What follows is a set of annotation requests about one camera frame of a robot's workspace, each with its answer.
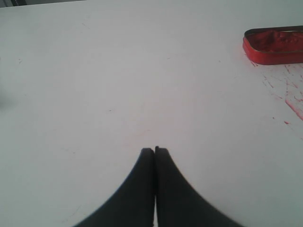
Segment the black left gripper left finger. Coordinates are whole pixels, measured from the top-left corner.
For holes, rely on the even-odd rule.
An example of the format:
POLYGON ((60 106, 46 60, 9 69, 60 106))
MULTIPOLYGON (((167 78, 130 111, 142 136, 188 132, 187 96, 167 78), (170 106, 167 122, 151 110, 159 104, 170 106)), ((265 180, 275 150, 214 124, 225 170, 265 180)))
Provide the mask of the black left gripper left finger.
POLYGON ((155 207, 154 151, 143 148, 116 192, 77 227, 152 227, 155 207))

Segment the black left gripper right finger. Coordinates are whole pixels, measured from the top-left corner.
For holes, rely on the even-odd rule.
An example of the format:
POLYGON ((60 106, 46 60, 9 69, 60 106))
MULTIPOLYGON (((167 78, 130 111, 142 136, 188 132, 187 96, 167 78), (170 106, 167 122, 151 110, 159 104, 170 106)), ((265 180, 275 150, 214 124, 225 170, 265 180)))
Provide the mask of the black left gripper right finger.
POLYGON ((155 148, 156 207, 160 227, 240 227, 201 197, 166 148, 155 148))

